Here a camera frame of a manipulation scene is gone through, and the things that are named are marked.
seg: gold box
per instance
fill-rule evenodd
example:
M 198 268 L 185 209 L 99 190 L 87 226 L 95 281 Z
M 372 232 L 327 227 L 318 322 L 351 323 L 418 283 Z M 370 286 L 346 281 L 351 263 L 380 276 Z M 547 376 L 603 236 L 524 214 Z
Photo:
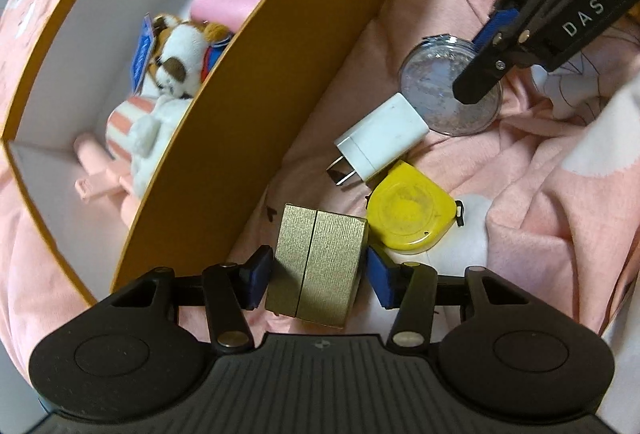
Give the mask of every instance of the gold box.
M 266 308 L 344 327 L 360 279 L 367 221 L 287 205 Z

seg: round transparent container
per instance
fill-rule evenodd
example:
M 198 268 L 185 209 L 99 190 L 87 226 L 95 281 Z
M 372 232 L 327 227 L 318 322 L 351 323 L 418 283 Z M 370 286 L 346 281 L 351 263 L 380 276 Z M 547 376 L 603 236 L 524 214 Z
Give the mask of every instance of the round transparent container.
M 438 35 L 423 39 L 402 64 L 400 92 L 431 130 L 468 136 L 485 130 L 498 116 L 500 82 L 477 104 L 466 106 L 453 96 L 453 82 L 475 56 L 473 43 Z

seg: pink and white striped object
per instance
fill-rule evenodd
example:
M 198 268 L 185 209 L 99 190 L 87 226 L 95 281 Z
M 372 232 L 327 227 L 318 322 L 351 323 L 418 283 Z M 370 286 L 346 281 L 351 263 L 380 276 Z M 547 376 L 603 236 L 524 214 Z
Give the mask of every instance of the pink and white striped object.
M 111 113 L 107 120 L 107 149 L 115 159 L 123 159 L 131 163 L 129 131 L 134 122 L 154 110 L 156 101 L 153 98 L 132 96 L 122 102 Z

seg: brown and white plush dog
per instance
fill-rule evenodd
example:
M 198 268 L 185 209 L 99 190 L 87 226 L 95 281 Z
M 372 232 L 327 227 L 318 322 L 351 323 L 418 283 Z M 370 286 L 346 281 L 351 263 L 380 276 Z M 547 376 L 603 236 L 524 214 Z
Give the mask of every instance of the brown and white plush dog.
M 199 24 L 173 15 L 153 20 L 156 43 L 147 73 L 160 94 L 192 98 L 231 40 L 226 26 Z

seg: blue tag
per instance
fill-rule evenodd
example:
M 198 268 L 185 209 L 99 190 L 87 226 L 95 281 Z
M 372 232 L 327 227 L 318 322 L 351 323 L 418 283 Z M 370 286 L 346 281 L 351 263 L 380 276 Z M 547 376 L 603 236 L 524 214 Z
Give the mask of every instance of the blue tag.
M 147 13 L 145 19 L 142 21 L 138 47 L 136 48 L 136 54 L 133 55 L 133 61 L 131 63 L 131 90 L 134 94 L 138 92 L 145 78 L 146 65 L 149 62 L 151 53 L 154 51 L 155 41 L 156 37 L 154 36 L 151 17 L 149 17 Z

